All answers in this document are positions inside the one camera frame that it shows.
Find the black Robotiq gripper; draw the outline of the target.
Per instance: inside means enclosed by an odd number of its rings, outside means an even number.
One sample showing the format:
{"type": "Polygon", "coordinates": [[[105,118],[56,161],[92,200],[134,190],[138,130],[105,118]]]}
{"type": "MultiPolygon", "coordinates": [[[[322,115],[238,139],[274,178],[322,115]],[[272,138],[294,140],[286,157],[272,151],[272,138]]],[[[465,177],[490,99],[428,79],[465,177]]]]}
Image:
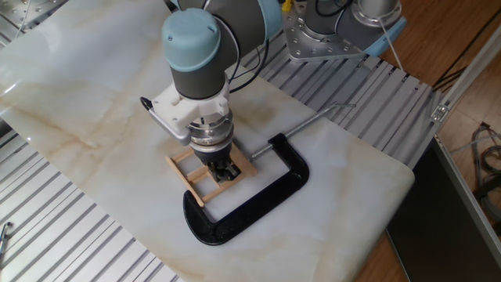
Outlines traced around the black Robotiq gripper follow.
{"type": "Polygon", "coordinates": [[[225,179],[235,179],[240,175],[240,169],[231,162],[231,143],[218,143],[208,146],[191,143],[191,147],[200,161],[208,165],[207,169],[216,183],[222,183],[225,179]],[[224,168],[221,171],[217,166],[212,165],[212,163],[219,167],[224,166],[224,168]]]}

